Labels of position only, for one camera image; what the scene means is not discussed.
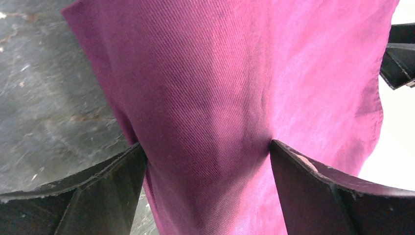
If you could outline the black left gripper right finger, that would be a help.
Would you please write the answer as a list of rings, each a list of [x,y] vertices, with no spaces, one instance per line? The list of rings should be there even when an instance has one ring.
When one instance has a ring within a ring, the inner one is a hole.
[[[277,140],[270,159],[288,234],[414,234],[413,191],[351,176]]]

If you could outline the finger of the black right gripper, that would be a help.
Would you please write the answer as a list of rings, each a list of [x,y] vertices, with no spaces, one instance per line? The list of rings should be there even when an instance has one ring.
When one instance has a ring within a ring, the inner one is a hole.
[[[415,86],[415,24],[393,24],[383,55],[380,75],[396,90]]]

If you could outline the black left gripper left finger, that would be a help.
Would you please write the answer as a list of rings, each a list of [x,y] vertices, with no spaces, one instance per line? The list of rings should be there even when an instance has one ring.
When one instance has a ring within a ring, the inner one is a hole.
[[[128,235],[146,172],[139,144],[31,191],[0,196],[3,235]]]

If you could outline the maroon cloth wrap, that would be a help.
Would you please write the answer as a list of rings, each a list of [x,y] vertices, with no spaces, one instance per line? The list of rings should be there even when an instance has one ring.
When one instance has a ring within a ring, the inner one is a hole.
[[[269,143],[357,175],[396,0],[78,0],[62,14],[161,235],[286,234]]]

